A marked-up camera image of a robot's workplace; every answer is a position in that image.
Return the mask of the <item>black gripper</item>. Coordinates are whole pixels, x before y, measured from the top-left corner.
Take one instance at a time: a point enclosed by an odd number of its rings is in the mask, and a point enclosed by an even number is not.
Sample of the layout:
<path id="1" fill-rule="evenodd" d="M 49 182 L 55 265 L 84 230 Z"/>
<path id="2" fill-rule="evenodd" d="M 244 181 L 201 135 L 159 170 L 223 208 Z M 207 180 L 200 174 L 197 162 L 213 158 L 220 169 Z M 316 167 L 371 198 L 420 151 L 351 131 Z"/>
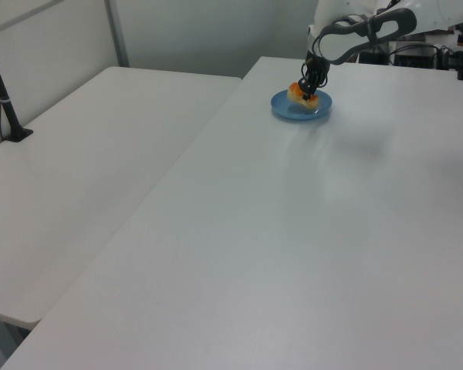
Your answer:
<path id="1" fill-rule="evenodd" d="M 318 89 L 322 89 L 328 82 L 330 65 L 323 58 L 308 55 L 302 64 L 302 78 L 298 81 L 302 92 L 302 99 L 309 101 Z"/>

